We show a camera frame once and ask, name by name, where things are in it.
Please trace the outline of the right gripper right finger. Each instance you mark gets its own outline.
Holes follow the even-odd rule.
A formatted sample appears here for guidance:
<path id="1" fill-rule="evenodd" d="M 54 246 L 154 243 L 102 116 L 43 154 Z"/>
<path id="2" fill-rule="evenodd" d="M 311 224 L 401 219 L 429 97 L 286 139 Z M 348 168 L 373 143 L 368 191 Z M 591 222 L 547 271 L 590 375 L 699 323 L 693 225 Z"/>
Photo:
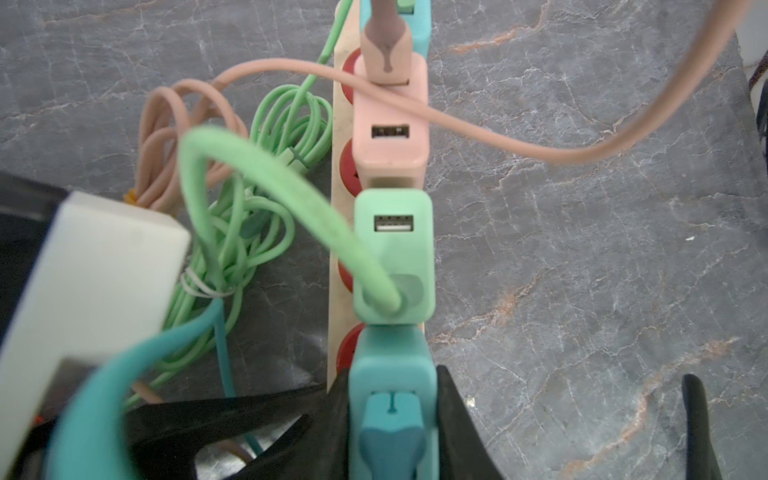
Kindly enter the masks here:
<path id="1" fill-rule="evenodd" d="M 502 480 L 444 365 L 437 367 L 439 479 Z"/>

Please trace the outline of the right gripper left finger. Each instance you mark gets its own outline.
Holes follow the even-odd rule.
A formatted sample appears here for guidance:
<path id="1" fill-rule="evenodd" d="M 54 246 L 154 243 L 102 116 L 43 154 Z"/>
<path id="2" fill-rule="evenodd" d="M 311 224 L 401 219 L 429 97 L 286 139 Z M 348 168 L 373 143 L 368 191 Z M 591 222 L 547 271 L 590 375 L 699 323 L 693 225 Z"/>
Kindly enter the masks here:
<path id="1" fill-rule="evenodd" d="M 276 440 L 234 478 L 345 479 L 348 386 L 349 372 L 342 370 L 330 386 L 139 407 L 122 421 L 130 459 L 143 479 L 196 479 L 204 448 L 272 433 Z"/>

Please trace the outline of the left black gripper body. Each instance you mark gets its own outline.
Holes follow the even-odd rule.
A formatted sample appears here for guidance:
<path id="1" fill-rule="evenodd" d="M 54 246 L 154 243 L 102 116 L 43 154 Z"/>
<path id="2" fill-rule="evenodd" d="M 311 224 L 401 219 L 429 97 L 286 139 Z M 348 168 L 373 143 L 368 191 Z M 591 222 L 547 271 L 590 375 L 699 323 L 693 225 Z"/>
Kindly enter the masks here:
<path id="1" fill-rule="evenodd" d="M 50 225 L 69 191 L 1 174 L 1 334 L 11 325 Z"/>

